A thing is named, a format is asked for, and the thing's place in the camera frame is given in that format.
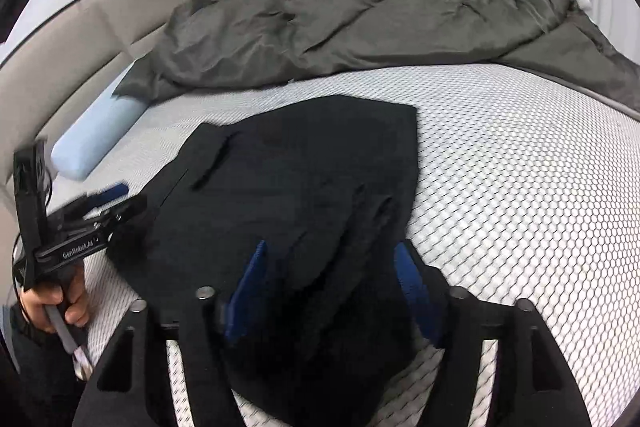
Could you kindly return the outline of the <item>left hand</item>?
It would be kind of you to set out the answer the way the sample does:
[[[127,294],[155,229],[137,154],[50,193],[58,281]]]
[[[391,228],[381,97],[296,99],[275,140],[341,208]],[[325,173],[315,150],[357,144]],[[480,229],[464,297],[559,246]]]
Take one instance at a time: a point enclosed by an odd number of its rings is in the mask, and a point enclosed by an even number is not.
[[[90,307],[83,265],[76,265],[74,277],[65,289],[60,285],[46,282],[34,286],[29,291],[20,291],[24,317],[27,317],[36,329],[50,334],[55,332],[55,328],[44,307],[57,307],[64,301],[68,303],[65,322],[80,329],[85,327],[90,320]]]

